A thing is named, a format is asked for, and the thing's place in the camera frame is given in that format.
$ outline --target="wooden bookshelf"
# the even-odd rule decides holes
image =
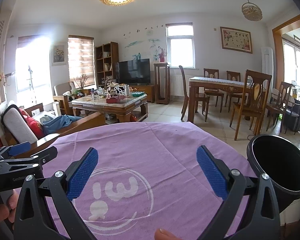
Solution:
[[[96,47],[96,79],[98,86],[103,87],[107,76],[112,76],[115,79],[115,65],[119,62],[118,43],[110,42]],[[109,64],[109,69],[106,71],[105,64]]]

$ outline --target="fingernail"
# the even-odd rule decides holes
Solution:
[[[9,205],[10,205],[11,209],[15,209],[16,206],[17,206],[17,202],[15,202],[15,201],[9,201]]]

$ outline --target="purple tablecloth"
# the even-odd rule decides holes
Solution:
[[[230,169],[254,176],[242,155],[189,122],[107,125],[64,136],[53,145],[58,157],[44,165],[45,177],[65,170],[89,147],[98,150],[98,165],[73,203],[99,240],[150,240],[157,228],[197,239],[222,202],[197,163],[200,145]],[[228,234],[235,232],[246,201]],[[51,213],[66,235],[57,212],[52,208]]]

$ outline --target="white logo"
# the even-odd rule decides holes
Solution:
[[[100,184],[100,182],[92,179],[95,175],[106,172],[111,174],[112,178],[113,172],[116,172],[116,177],[122,178],[122,182],[114,185],[113,181],[109,180],[106,184],[104,182]],[[93,229],[91,230],[93,233],[105,236],[117,235],[132,228],[139,219],[150,216],[154,204],[153,192],[148,181],[140,173],[126,168],[109,167],[94,170],[89,180],[94,182],[92,192],[95,201],[90,205],[91,215],[89,216],[89,220],[82,219],[88,227]],[[138,210],[138,204],[131,201],[128,202],[128,207],[120,205],[121,201],[127,203],[127,200],[131,197],[134,197],[133,201],[137,201],[137,197],[145,198],[148,203],[147,207],[142,207],[142,210]],[[75,201],[78,203],[79,199],[73,200],[75,208]],[[121,216],[124,215],[124,217],[118,217],[116,220],[109,221],[109,218],[113,218],[116,213],[121,214]]]

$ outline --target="flat screen tv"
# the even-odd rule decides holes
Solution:
[[[150,84],[150,59],[118,62],[115,67],[119,84]]]

